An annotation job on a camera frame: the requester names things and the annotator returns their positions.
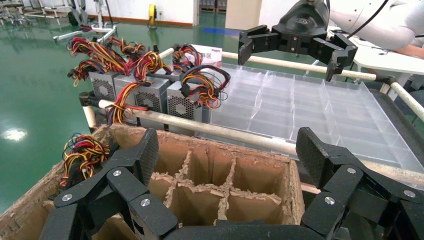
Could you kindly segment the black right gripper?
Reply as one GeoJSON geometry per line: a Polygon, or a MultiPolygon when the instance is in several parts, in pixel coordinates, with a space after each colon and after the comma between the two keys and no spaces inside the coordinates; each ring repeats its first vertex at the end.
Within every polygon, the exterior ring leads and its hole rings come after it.
{"type": "Polygon", "coordinates": [[[353,63],[358,47],[345,35],[335,33],[330,40],[327,29],[330,9],[323,0],[299,0],[272,27],[259,25],[239,33],[238,65],[254,53],[278,50],[308,55],[327,65],[325,80],[330,82],[353,63]]]}

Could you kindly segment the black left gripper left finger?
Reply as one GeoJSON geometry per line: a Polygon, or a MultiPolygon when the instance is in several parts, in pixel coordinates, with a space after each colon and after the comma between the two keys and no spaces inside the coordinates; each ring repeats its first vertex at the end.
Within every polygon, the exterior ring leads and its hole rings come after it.
{"type": "Polygon", "coordinates": [[[114,152],[102,170],[60,193],[44,224],[42,240],[90,240],[116,214],[140,240],[163,240],[177,217],[151,194],[148,184],[159,158],[157,131],[114,152]]]}

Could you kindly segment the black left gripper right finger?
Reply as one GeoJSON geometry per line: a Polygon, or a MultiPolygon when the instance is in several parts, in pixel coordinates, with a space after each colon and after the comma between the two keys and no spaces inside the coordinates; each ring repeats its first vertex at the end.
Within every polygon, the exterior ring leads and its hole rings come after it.
{"type": "Polygon", "coordinates": [[[354,213],[383,228],[385,240],[424,237],[424,196],[366,167],[347,148],[325,143],[309,128],[297,133],[295,151],[319,193],[301,225],[332,240],[354,213]]]}

